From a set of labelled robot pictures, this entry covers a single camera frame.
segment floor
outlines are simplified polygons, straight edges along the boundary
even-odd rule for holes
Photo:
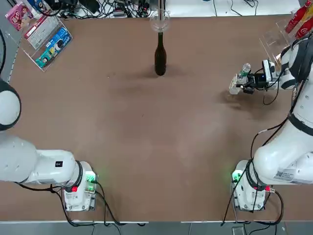
[[[226,223],[179,223],[179,222],[151,222],[144,227],[137,224],[128,224],[120,227],[121,235],[232,235],[232,229],[242,227],[241,224]],[[246,225],[247,235],[252,230],[264,228],[256,223]],[[67,223],[19,223],[0,224],[1,235],[119,235],[116,227],[104,227],[102,224],[93,227],[74,228]],[[277,235],[311,235],[312,222],[282,222],[277,226]],[[275,228],[255,233],[256,235],[274,235]]]

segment black cable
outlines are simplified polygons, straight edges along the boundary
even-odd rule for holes
[[[94,229],[95,229],[95,226],[93,225],[93,229],[92,229],[91,235],[93,235]]]
[[[244,234],[244,235],[247,235],[247,234],[246,234],[246,224],[244,224],[244,231],[245,231],[245,234]]]
[[[217,16],[216,7],[215,7],[215,0],[213,0],[213,6],[214,6],[214,10],[215,10],[215,16]]]
[[[234,224],[251,224],[251,221],[235,221]]]
[[[6,0],[9,4],[10,4],[10,6],[11,7],[13,7],[14,5],[13,5],[13,3],[12,2],[10,2],[9,0]]]
[[[39,7],[37,7],[37,10],[38,10],[41,14],[43,14],[44,16],[56,16],[56,15],[59,14],[60,11],[62,10],[63,5],[64,5],[64,3],[63,3],[63,2],[60,2],[60,8],[59,8],[56,12],[54,12],[54,13],[52,13],[52,14],[47,14],[47,13],[43,12]]]
[[[94,16],[92,14],[92,12],[90,10],[88,10],[87,8],[85,8],[84,6],[81,5],[80,2],[79,3],[79,6],[76,7],[76,9],[82,9],[83,12],[84,12],[84,16],[78,16],[76,15],[73,10],[64,10],[60,13],[60,16],[64,19],[66,18],[76,18],[76,19],[79,19],[79,20],[84,20],[84,19],[102,19],[102,18],[106,18],[108,16],[110,16],[110,14],[113,13],[113,11],[111,11],[112,7],[113,7],[113,4],[115,3],[115,1],[113,3],[110,3],[108,0],[107,1],[103,1],[102,3],[100,3],[100,12],[99,14],[97,14],[96,16]],[[109,8],[109,11],[108,13],[106,13],[105,11],[105,7],[109,5],[110,8]]]
[[[113,224],[114,225],[114,227],[116,227],[116,229],[118,230],[118,235],[121,235],[121,231],[120,231],[120,229],[118,228],[118,226],[116,225],[116,224]]]
[[[254,7],[254,6],[255,6],[254,0],[244,0],[244,2],[245,2],[246,4],[248,4],[250,7]]]
[[[284,121],[282,121],[281,123],[279,123],[278,125],[276,125],[276,126],[273,126],[273,127],[268,128],[268,129],[266,129],[266,130],[263,130],[263,131],[258,132],[258,133],[253,137],[252,144],[251,144],[251,148],[250,148],[250,158],[252,159],[252,163],[253,163],[253,159],[254,159],[254,157],[252,156],[252,150],[253,150],[253,145],[254,145],[254,141],[255,141],[256,137],[257,137],[259,134],[263,133],[263,132],[270,131],[270,130],[273,130],[273,129],[275,129],[275,128],[278,128],[278,130],[279,130],[280,128],[282,128],[282,126],[285,124],[286,121],[287,121],[287,118],[286,118]],[[267,141],[269,141],[269,140],[274,136],[274,134],[271,135],[270,138],[267,139]],[[229,205],[230,205],[231,199],[232,199],[232,197],[233,197],[233,195],[234,195],[234,192],[235,192],[235,190],[236,190],[236,188],[237,188],[238,183],[240,182],[242,176],[245,174],[245,172],[246,172],[246,170],[247,170],[247,166],[248,166],[248,165],[246,165],[244,171],[242,172],[242,174],[241,174],[241,176],[240,176],[238,182],[236,183],[236,185],[235,185],[235,187],[234,187],[234,189],[233,189],[233,191],[232,191],[232,193],[231,193],[231,195],[230,195],[230,198],[229,198],[229,201],[228,201],[228,204],[227,204],[227,207],[226,207],[226,211],[225,211],[224,218],[223,218],[223,220],[222,220],[221,226],[223,226],[223,225],[225,224],[225,220],[226,220],[226,216],[227,216],[227,212],[228,212],[228,209],[229,209]]]
[[[265,227],[265,228],[252,230],[252,231],[249,233],[249,235],[251,235],[252,233],[257,232],[257,231],[262,231],[262,230],[268,229],[269,227],[270,227],[270,225],[268,225],[268,226]]]
[[[271,102],[269,102],[269,103],[265,103],[265,95],[263,95],[263,101],[262,101],[263,104],[264,105],[271,105],[276,100],[276,98],[278,97],[278,92],[279,92],[279,80],[278,80],[278,83],[277,83],[277,91],[276,91],[276,95],[275,95],[274,99]]]
[[[233,4],[234,4],[234,2],[233,2],[233,0],[231,0],[230,10],[233,11],[233,12],[235,12],[237,15],[242,16],[242,14],[238,13],[237,11],[235,11],[235,10],[233,9]]]
[[[99,193],[99,192],[97,192],[96,191],[96,193],[97,194],[99,194],[100,196],[101,196],[101,198],[102,198],[102,200],[103,200],[103,202],[104,202],[104,220],[103,220],[103,224],[104,224],[104,226],[106,226],[106,227],[108,227],[109,226],[109,224],[107,224],[106,223],[106,216],[107,216],[107,210],[106,210],[106,208],[107,208],[107,206],[106,206],[106,197],[105,197],[105,194],[104,194],[104,190],[103,190],[103,187],[102,186],[100,186],[100,188],[101,188],[101,191],[102,191],[102,195]]]
[[[285,120],[282,121],[282,123],[278,126],[274,133],[263,143],[262,146],[266,145],[276,135],[276,133],[283,127],[287,120],[288,118],[285,118]]]
[[[257,182],[257,184],[256,184],[255,198],[254,198],[254,202],[253,202],[252,213],[254,213],[254,207],[255,207],[256,197],[258,196],[258,189],[259,189],[259,182]]]
[[[268,202],[269,197],[270,197],[270,192],[268,193],[268,196],[267,196],[267,198],[265,199],[265,201],[264,201],[264,203],[263,203],[263,206],[260,208],[260,211],[265,208],[265,205],[266,205],[266,203]]]
[[[259,70],[257,70],[257,71],[255,72],[255,74],[256,74],[257,72],[261,71],[261,70],[263,70],[263,68],[260,68]]]
[[[283,216],[284,216],[284,200],[283,200],[282,196],[279,194],[278,191],[275,191],[275,194],[278,196],[278,198],[279,198],[279,200],[280,200],[280,203],[281,203],[280,215],[279,215],[278,219],[277,219],[275,222],[256,221],[257,223],[263,224],[263,225],[272,226],[272,225],[277,225],[277,224],[280,223],[280,221],[282,221],[282,218],[283,218]]]
[[[242,174],[241,174],[241,176],[240,176],[238,182],[236,183],[235,187],[233,188],[233,191],[231,192],[231,195],[230,195],[230,198],[229,198],[227,207],[226,207],[226,211],[225,211],[225,214],[224,214],[224,218],[223,218],[223,220],[222,220],[222,222],[221,222],[221,226],[223,226],[223,225],[225,224],[225,220],[226,220],[226,216],[227,216],[227,212],[228,212],[228,209],[229,209],[229,205],[230,205],[231,199],[232,199],[232,197],[233,197],[233,195],[234,195],[234,192],[235,192],[235,190],[236,190],[236,188],[237,188],[237,186],[238,186],[238,184],[239,184],[241,178],[242,178],[243,175],[245,174],[246,170],[247,170],[247,165],[246,165],[244,171],[242,172]]]
[[[20,187],[24,188],[24,189],[28,189],[28,190],[31,190],[31,191],[47,191],[47,192],[50,192],[52,189],[55,189],[55,188],[61,188],[61,186],[54,186],[52,187],[52,185],[49,187],[49,188],[30,188],[28,186],[25,186],[25,185],[22,185],[22,184],[19,184],[17,182],[15,182],[17,185],[19,185]]]
[[[119,225],[119,226],[126,225],[125,223],[120,223],[120,222],[117,221],[117,219],[114,217],[114,215],[113,215],[113,213],[112,213],[112,211],[111,211],[111,209],[110,209],[110,207],[109,207],[107,201],[105,200],[105,195],[104,195],[104,190],[103,190],[102,185],[101,185],[99,182],[96,182],[96,184],[98,184],[99,187],[101,188],[101,191],[102,191],[102,193],[103,193],[103,196],[102,196],[99,192],[97,192],[97,191],[96,191],[96,193],[99,194],[99,195],[102,197],[102,199],[103,199],[103,201],[104,201],[104,203],[105,203],[105,206],[108,208],[109,213],[110,213],[110,215],[111,215],[113,221],[115,222],[115,224],[117,224],[117,225]]]
[[[68,223],[73,226],[73,227],[80,227],[80,226],[93,226],[93,225],[96,225],[97,223],[75,223],[73,222],[68,214],[67,214],[67,211],[66,211],[66,208],[64,206],[64,203],[63,203],[63,200],[62,200],[62,197],[60,196],[60,194],[58,194],[57,192],[55,192],[56,195],[58,195],[60,201],[61,201],[61,204],[62,204],[62,209],[63,209],[63,213],[65,215],[65,218],[67,219]]]
[[[248,4],[248,5],[249,5],[250,7],[252,7],[252,8],[254,8],[255,3],[256,3],[255,13],[254,13],[254,15],[256,16],[256,11],[257,11],[258,6],[259,6],[259,1],[258,1],[258,0],[244,0],[244,2],[245,2],[246,4]],[[230,7],[230,10],[233,11],[233,12],[235,12],[237,15],[242,16],[242,14],[240,14],[239,12],[237,12],[237,11],[235,11],[235,10],[233,9],[233,4],[234,4],[234,2],[233,2],[233,0],[231,0],[231,7]]]
[[[59,193],[58,193],[57,191],[54,191],[54,190],[53,190],[53,189],[55,189],[55,188],[61,188],[61,186],[54,186],[54,187],[53,187],[52,185],[50,185],[49,188],[30,188],[30,187],[25,186],[25,185],[22,185],[22,184],[18,184],[18,183],[16,183],[16,184],[19,185],[19,186],[22,187],[22,188],[25,188],[25,189],[28,189],[28,190],[31,190],[31,191],[47,191],[47,192],[51,192],[51,193],[53,193],[53,194],[58,195],[58,197],[59,197],[59,199],[60,199],[60,201],[61,201],[61,204],[62,204],[62,210],[63,210],[63,212],[64,212],[64,215],[65,215],[65,217],[66,217],[68,223],[69,223],[71,226],[73,226],[73,227],[79,227],[79,226],[92,226],[92,225],[96,225],[96,223],[91,223],[91,224],[88,224],[88,223],[84,223],[84,224],[83,224],[83,223],[75,223],[75,222],[73,222],[73,221],[69,218],[69,216],[68,216],[68,214],[67,214],[67,212],[66,212],[66,209],[65,209],[65,206],[64,206],[62,197],[59,195]]]
[[[1,29],[0,29],[0,37],[1,37],[2,45],[3,45],[3,55],[2,55],[2,61],[1,61],[1,67],[0,67],[0,75],[1,75],[1,72],[4,67],[5,59],[6,59],[6,43],[5,43],[4,36],[3,36]]]
[[[258,0],[254,0],[254,1],[256,1],[256,7],[255,7],[255,13],[254,13],[254,15],[256,16],[256,10],[258,9],[259,1]]]

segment snack package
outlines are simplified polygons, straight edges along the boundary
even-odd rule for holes
[[[46,44],[46,48],[53,56],[56,56],[71,39],[69,32],[62,27]]]
[[[36,63],[40,68],[43,68],[47,63],[53,58],[53,55],[50,51],[45,50],[42,55],[36,59]]]
[[[8,13],[5,14],[5,17],[17,31],[20,31],[23,27],[28,26],[34,16],[25,3],[20,2],[12,7]]]

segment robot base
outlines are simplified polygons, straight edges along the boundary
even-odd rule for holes
[[[95,210],[97,184],[91,183],[91,181],[98,180],[98,176],[87,162],[80,163],[83,167],[83,178],[80,185],[74,188],[72,192],[64,190],[66,208],[69,212]]]
[[[247,160],[240,161],[235,171],[232,173],[232,190],[236,186],[239,178],[241,177],[243,171],[245,170]],[[258,191],[257,198],[255,200],[256,189],[250,186],[247,181],[246,173],[242,176],[240,182],[238,183],[236,190],[234,191],[234,206],[242,211],[259,211],[264,208],[264,200],[265,200],[265,190]]]

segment red can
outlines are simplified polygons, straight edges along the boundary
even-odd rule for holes
[[[292,17],[292,19],[289,21],[288,25],[285,28],[285,31],[287,33],[290,33],[293,30],[293,28],[300,22],[300,20],[302,19],[302,17],[306,13],[307,9],[310,7],[312,2],[313,0],[307,0],[304,6],[297,10],[295,15]]]
[[[310,18],[308,21],[306,21],[298,30],[295,37],[296,39],[302,38],[304,35],[306,35],[313,27],[313,17]]]

